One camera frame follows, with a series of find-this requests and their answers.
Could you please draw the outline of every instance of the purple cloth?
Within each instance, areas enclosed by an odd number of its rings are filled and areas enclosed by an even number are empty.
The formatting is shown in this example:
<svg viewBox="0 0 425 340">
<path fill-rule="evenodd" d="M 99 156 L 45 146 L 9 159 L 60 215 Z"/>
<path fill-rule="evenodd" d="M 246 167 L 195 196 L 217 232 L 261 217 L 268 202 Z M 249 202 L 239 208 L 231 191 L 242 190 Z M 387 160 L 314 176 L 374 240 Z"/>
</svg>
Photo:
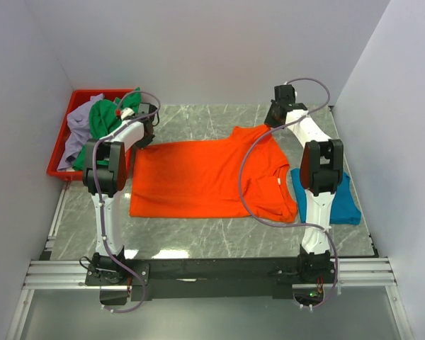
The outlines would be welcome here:
<svg viewBox="0 0 425 340">
<path fill-rule="evenodd" d="M 58 164 L 58 171 L 66 171 L 70 168 L 80 150 L 85 145 L 86 141 L 91 138 L 89 116 L 90 110 L 95 102 L 104 99 L 101 93 L 97 96 L 90 97 L 90 101 L 80 105 L 67 116 L 67 124 L 71 130 L 71 135 L 68 137 L 64 146 L 64 154 Z"/>
</svg>

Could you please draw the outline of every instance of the clothing pile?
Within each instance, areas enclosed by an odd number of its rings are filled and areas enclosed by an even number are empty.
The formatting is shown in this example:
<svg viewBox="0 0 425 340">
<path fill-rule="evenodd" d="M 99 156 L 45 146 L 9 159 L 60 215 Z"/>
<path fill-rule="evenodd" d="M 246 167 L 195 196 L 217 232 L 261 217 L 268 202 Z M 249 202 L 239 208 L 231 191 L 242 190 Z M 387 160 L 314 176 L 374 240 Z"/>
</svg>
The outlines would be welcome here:
<svg viewBox="0 0 425 340">
<path fill-rule="evenodd" d="M 121 109 L 131 108 L 138 111 L 142 96 L 133 93 L 122 102 Z M 114 101 L 104 99 L 103 94 L 90 97 L 90 100 L 73 110 L 67 116 L 67 124 L 71 130 L 65 146 L 64 154 L 58 164 L 58 171 L 81 171 L 84 168 L 84 145 L 90 138 L 99 139 L 113 132 L 121 125 L 121 119 L 115 114 L 119 98 Z"/>
</svg>

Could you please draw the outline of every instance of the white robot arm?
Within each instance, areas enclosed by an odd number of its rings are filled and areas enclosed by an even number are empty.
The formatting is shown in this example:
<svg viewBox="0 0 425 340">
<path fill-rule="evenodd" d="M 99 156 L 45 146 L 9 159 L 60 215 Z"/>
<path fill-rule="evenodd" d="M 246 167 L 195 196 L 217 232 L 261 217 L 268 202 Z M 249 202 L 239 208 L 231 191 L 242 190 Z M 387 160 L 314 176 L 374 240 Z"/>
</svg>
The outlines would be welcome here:
<svg viewBox="0 0 425 340">
<path fill-rule="evenodd" d="M 123 122 L 122 125 L 128 125 L 120 134 L 116 135 L 113 138 L 114 142 L 124 143 L 124 152 L 128 151 L 131 146 L 136 142 L 141 140 L 145 135 L 145 127 L 141 122 L 134 122 L 129 124 L 129 120 Z M 108 246 L 112 254 L 119 254 L 123 248 L 124 243 L 121 237 L 121 228 L 120 228 L 120 201 L 121 196 L 123 195 L 123 190 L 118 190 L 112 197 L 108 194 L 103 193 L 103 204 L 104 204 L 104 215 L 105 215 L 105 225 L 106 225 L 106 234 Z M 96 212 L 96 252 L 101 256 L 107 256 L 107 251 L 104 247 L 104 243 L 101 239 L 102 230 L 101 230 L 101 211 L 99 194 L 95 193 L 92 195 L 94 210 Z"/>
<path fill-rule="evenodd" d="M 286 122 L 293 122 L 306 115 L 307 112 L 307 110 L 302 109 L 288 112 Z M 305 146 L 306 143 L 311 141 L 327 142 L 331 139 L 322 132 L 311 117 L 304 118 L 299 123 L 289 126 L 288 129 L 294 133 L 302 146 Z M 315 196 L 312 191 L 305 189 L 305 195 L 307 197 L 305 222 L 320 225 L 325 230 L 328 230 L 330 228 L 329 221 L 331 219 L 332 201 L 335 193 L 327 191 Z M 308 254 L 323 254 L 329 250 L 329 242 L 323 231 L 315 227 L 308 227 L 302 239 L 302 247 Z"/>
</svg>

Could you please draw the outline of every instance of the blue cloth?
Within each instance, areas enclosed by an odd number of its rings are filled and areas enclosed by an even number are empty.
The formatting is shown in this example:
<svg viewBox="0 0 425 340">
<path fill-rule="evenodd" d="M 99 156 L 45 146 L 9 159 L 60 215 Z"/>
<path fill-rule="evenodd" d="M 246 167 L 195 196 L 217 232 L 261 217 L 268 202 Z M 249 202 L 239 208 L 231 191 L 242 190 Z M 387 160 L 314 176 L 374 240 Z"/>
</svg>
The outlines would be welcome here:
<svg viewBox="0 0 425 340">
<path fill-rule="evenodd" d="M 291 179 L 293 180 L 293 188 L 295 189 L 297 209 L 302 223 L 305 222 L 307 215 L 307 198 L 305 189 L 300 183 L 300 170 L 291 170 Z M 361 222 L 361 212 L 353 201 L 353 196 L 349 190 L 349 176 L 344 171 L 343 181 L 337 188 L 334 201 L 331 208 L 331 224 L 332 225 L 358 225 Z"/>
</svg>

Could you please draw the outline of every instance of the cloth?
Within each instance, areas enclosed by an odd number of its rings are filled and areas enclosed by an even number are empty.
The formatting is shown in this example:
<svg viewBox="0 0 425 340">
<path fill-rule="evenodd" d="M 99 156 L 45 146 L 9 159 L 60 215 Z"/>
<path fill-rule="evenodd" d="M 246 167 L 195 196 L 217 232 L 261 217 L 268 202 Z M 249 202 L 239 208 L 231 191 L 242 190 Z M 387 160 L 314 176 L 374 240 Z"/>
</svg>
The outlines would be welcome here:
<svg viewBox="0 0 425 340">
<path fill-rule="evenodd" d="M 295 189 L 297 207 L 299 209 L 300 221 L 305 222 L 307 215 L 307 198 L 305 189 L 300 183 L 300 170 L 291 170 L 291 179 Z M 349 190 L 350 178 L 343 171 L 343 181 L 337 188 L 331 207 L 331 221 L 333 225 L 358 225 L 361 223 L 361 212 L 354 204 L 353 196 Z"/>
<path fill-rule="evenodd" d="M 137 112 L 141 101 L 142 96 L 140 93 L 131 94 L 125 98 L 121 105 L 121 109 L 131 108 Z M 121 119 L 115 114 L 116 107 L 120 102 L 120 99 L 116 98 L 115 102 L 116 103 L 109 101 L 108 99 L 103 99 L 102 101 L 96 102 L 91 107 L 89 114 L 89 127 L 92 138 L 102 138 L 116 130 L 121 125 Z M 84 168 L 84 160 L 85 148 L 83 147 L 72 167 L 76 171 L 81 171 Z M 98 161 L 98 164 L 107 165 L 108 161 Z"/>
<path fill-rule="evenodd" d="M 90 101 L 80 105 L 68 114 L 67 124 L 71 130 L 71 135 L 64 144 L 64 153 L 59 161 L 60 163 L 57 167 L 58 171 L 66 171 L 66 169 L 70 168 L 79 156 L 86 141 L 91 138 L 89 125 L 90 110 L 93 104 L 103 98 L 104 95 L 102 93 L 97 96 L 92 96 L 90 97 Z"/>
<path fill-rule="evenodd" d="M 173 142 L 139 149 L 130 215 L 139 217 L 244 217 L 238 173 L 266 125 L 235 127 L 223 140 Z M 250 154 L 242 176 L 244 197 L 259 217 L 292 222 L 297 206 L 286 186 L 289 164 L 270 135 Z"/>
</svg>

